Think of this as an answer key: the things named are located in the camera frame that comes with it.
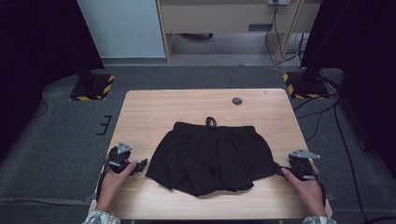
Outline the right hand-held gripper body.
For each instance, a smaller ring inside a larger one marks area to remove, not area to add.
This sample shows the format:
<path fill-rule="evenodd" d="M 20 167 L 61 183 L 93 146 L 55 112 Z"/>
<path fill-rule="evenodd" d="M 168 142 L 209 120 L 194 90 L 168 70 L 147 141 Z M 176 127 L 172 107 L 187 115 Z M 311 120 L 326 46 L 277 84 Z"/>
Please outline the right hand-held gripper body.
<path fill-rule="evenodd" d="M 307 149 L 297 149 L 289 153 L 290 171 L 301 181 L 317 179 L 318 174 L 313 170 L 310 159 L 319 159 L 318 154 Z"/>

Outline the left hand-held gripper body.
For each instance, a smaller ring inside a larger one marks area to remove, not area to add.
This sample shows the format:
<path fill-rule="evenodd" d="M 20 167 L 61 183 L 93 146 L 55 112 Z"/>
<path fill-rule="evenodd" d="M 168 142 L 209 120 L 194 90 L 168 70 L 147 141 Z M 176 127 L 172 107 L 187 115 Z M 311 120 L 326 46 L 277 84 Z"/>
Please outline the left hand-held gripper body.
<path fill-rule="evenodd" d="M 113 172 L 120 174 L 129 165 L 129 157 L 132 149 L 131 146 L 119 141 L 107 154 L 109 168 Z"/>

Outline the black shorts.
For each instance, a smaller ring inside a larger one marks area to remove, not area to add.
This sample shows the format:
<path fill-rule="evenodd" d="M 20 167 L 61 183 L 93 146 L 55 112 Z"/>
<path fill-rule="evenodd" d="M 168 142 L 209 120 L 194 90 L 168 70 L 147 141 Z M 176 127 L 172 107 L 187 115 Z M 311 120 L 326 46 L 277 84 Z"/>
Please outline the black shorts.
<path fill-rule="evenodd" d="M 252 126 L 178 121 L 157 146 L 146 176 L 167 189 L 195 197 L 217 190 L 249 190 L 255 180 L 276 173 L 264 138 Z"/>

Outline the person's left hand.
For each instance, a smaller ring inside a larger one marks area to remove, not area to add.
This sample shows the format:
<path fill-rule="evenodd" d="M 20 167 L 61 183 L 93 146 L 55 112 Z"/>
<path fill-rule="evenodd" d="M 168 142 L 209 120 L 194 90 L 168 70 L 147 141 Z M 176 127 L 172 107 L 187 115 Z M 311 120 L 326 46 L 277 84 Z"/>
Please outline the person's left hand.
<path fill-rule="evenodd" d="M 112 211 L 113 203 L 119 194 L 124 182 L 129 177 L 132 170 L 135 168 L 137 161 L 132 161 L 119 174 L 112 170 L 106 172 L 103 179 L 99 200 L 97 201 L 96 209 L 110 213 Z"/>

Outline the person's right hand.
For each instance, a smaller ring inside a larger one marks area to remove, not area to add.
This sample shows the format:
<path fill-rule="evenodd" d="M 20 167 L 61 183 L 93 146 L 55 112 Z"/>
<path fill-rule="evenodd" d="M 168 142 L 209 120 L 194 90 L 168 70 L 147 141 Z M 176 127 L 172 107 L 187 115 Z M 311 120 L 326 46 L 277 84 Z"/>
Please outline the person's right hand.
<path fill-rule="evenodd" d="M 294 180 L 288 181 L 293 186 L 310 217 L 327 216 L 321 187 L 316 180 L 301 181 L 295 176 Z"/>

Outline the person's right patterned sleeve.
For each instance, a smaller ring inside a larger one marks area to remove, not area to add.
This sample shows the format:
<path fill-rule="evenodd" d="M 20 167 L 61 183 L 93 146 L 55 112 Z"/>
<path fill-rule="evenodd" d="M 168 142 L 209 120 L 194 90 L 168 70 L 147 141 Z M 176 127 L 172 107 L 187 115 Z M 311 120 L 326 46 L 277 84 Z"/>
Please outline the person's right patterned sleeve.
<path fill-rule="evenodd" d="M 337 224 L 337 222 L 330 217 L 306 217 L 303 224 Z"/>

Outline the person's patterned sleeve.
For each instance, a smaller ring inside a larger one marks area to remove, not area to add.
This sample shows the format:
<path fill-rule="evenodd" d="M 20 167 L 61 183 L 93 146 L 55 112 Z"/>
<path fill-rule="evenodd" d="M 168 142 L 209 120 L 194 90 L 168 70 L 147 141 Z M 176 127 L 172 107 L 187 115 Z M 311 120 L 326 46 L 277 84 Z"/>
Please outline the person's patterned sleeve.
<path fill-rule="evenodd" d="M 87 215 L 82 224 L 121 224 L 121 221 L 108 212 L 94 209 Z"/>
<path fill-rule="evenodd" d="M 306 217 L 303 224 L 337 224 L 337 222 L 330 217 Z"/>

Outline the person's left patterned sleeve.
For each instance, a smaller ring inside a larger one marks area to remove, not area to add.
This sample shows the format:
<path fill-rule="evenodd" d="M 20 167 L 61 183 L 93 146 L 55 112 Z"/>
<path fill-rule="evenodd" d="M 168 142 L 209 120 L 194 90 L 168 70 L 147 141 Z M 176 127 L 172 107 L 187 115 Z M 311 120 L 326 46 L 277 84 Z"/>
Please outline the person's left patterned sleeve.
<path fill-rule="evenodd" d="M 94 209 L 87 215 L 82 224 L 121 224 L 121 221 L 108 212 Z"/>

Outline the black stand base striped tape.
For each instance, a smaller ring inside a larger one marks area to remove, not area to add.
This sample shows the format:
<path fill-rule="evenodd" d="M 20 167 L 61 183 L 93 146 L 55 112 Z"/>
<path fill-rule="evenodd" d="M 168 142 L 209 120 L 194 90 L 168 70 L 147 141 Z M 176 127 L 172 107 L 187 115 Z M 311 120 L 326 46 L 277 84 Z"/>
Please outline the black stand base striped tape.
<path fill-rule="evenodd" d="M 324 82 L 316 77 L 306 75 L 304 72 L 287 72 L 282 77 L 292 99 L 329 97 L 329 91 Z"/>
<path fill-rule="evenodd" d="M 104 100 L 115 80 L 114 75 L 93 75 L 93 83 L 84 85 L 79 79 L 72 90 L 69 99 L 71 101 Z"/>

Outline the black curtain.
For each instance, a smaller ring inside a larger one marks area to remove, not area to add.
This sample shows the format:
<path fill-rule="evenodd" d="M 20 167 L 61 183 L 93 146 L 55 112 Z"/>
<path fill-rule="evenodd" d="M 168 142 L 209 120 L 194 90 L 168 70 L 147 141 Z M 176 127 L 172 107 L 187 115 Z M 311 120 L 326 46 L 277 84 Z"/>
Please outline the black curtain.
<path fill-rule="evenodd" d="M 303 66 L 338 68 L 363 148 L 396 179 L 396 0 L 322 0 Z"/>
<path fill-rule="evenodd" d="M 0 0 L 0 163 L 48 84 L 103 67 L 78 0 Z"/>

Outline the white cabinet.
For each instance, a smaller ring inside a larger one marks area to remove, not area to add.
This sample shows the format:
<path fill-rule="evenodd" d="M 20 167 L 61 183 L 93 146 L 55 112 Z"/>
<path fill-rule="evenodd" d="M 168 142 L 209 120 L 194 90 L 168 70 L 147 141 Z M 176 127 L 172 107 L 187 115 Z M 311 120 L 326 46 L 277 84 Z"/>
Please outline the white cabinet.
<path fill-rule="evenodd" d="M 102 58 L 164 58 L 156 0 L 78 0 Z"/>

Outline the grey desk label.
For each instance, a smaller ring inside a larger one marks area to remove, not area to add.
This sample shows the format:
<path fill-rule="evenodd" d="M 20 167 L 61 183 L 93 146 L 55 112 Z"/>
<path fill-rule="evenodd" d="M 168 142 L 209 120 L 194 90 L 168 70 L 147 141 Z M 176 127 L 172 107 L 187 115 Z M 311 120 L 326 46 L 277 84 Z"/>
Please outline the grey desk label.
<path fill-rule="evenodd" d="M 272 23 L 250 23 L 247 29 L 250 32 L 268 32 L 271 31 L 272 28 Z"/>

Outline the light wooden desk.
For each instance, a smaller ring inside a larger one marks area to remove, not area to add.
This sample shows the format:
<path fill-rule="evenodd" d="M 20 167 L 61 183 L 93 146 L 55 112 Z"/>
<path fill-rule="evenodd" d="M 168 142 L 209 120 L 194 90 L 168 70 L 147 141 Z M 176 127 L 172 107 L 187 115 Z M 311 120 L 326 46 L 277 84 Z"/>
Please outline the light wooden desk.
<path fill-rule="evenodd" d="M 176 34 L 249 33 L 250 23 L 272 23 L 265 43 L 275 61 L 286 61 L 294 34 L 311 31 L 322 0 L 291 0 L 268 6 L 268 0 L 156 0 L 165 53 Z"/>

